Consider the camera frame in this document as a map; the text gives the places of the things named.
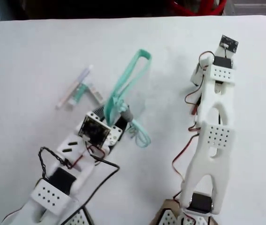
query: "red object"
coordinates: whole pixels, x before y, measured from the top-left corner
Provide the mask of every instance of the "red object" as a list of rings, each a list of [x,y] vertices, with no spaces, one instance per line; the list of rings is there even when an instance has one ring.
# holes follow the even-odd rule
[[[170,7],[178,15],[182,16],[199,16],[199,15],[221,15],[227,0],[220,0],[218,7],[212,9],[214,0],[201,0],[199,10],[197,13],[184,8],[183,6],[176,3],[174,0],[169,0]]]

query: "white 3d-printed bracket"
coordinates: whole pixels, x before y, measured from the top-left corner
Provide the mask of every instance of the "white 3d-printed bracket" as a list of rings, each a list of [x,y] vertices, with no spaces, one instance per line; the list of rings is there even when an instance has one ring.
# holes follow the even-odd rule
[[[233,69],[215,66],[213,64],[206,71],[198,70],[198,74],[204,73],[202,84],[201,104],[196,118],[197,127],[200,127],[198,146],[191,163],[188,166],[185,181],[182,183],[180,202],[187,213],[200,216],[209,216],[210,213],[201,214],[189,211],[192,194],[196,185],[205,175],[212,178],[212,214],[219,214],[223,198],[226,192],[229,178],[229,157],[235,137],[233,95],[235,86],[235,71]],[[216,88],[216,81],[223,82]],[[208,122],[210,111],[216,108],[220,114],[222,124]],[[214,156],[209,155],[210,148],[216,148]]]

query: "perforated white plate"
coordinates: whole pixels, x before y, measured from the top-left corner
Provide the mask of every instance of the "perforated white plate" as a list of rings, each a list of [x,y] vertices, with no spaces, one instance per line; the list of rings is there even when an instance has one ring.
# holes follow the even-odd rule
[[[235,134],[233,129],[230,129],[227,126],[207,123],[203,123],[203,128],[203,142],[206,142],[205,144],[224,150],[231,148]]]
[[[45,180],[41,180],[31,193],[32,199],[59,216],[71,198]]]
[[[176,218],[171,210],[165,210],[159,225],[176,225]]]
[[[212,64],[209,66],[206,73],[209,73],[210,78],[213,80],[223,81],[223,82],[228,82],[228,83],[235,83],[233,69],[219,67],[219,66]]]
[[[88,220],[83,210],[80,210],[75,216],[73,216],[66,225],[89,225]]]

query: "white plastic frame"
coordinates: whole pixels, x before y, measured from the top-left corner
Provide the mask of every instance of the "white plastic frame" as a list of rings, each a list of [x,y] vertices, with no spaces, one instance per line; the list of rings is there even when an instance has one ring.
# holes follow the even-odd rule
[[[109,153],[109,146],[115,145],[122,134],[122,130],[116,126],[108,127],[106,124],[99,121],[99,118],[93,112],[88,112],[86,116],[96,120],[98,123],[102,124],[106,128],[110,130],[110,133],[107,139],[104,142],[103,150],[106,152],[106,155]],[[56,153],[62,159],[68,159],[72,164],[77,161],[80,156],[83,156],[76,164],[74,168],[68,170],[66,167],[62,166],[59,161],[56,161],[49,169],[46,171],[47,176],[51,176],[58,167],[65,169],[70,174],[76,177],[76,180],[73,182],[70,195],[66,195],[62,193],[60,190],[46,182],[45,180],[41,180],[38,185],[35,187],[33,192],[31,193],[31,198],[28,202],[21,208],[21,210],[13,217],[8,217],[5,221],[3,221],[3,225],[56,225],[59,220],[63,216],[63,211],[67,207],[67,205],[71,204],[71,202],[75,202],[76,195],[79,190],[82,188],[85,181],[91,175],[94,169],[95,160],[92,158],[88,151],[86,150],[85,140],[82,137],[79,137],[77,134],[79,129],[82,126],[83,121],[66,137],[66,139],[61,143],[61,145],[56,150]],[[78,215],[74,217],[77,219],[77,224],[87,224],[86,218],[82,218]]]
[[[215,55],[224,56],[224,50],[219,47]],[[233,53],[227,51],[227,57]],[[201,65],[208,65],[204,71],[197,67],[191,81],[200,85],[202,75],[202,98],[196,118],[197,127],[201,127],[198,145],[194,157],[188,166],[185,181],[182,182],[180,204],[182,209],[190,214],[209,216],[187,210],[196,185],[205,176],[212,178],[212,214],[219,214],[229,179],[229,157],[235,139],[233,96],[235,86],[235,71],[232,69],[212,65],[211,58],[201,61]],[[208,122],[208,114],[212,108],[219,111],[222,125]],[[209,156],[209,149],[217,149],[215,156]]]

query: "small sensor board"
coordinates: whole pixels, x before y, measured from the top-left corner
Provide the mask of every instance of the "small sensor board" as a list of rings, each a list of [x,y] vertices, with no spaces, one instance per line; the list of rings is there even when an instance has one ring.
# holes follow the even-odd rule
[[[87,136],[90,144],[101,148],[109,133],[110,129],[103,126],[100,121],[86,116],[78,135],[80,137]]]
[[[225,35],[222,35],[219,46],[226,48],[226,50],[230,52],[236,53],[238,41],[235,41]]]

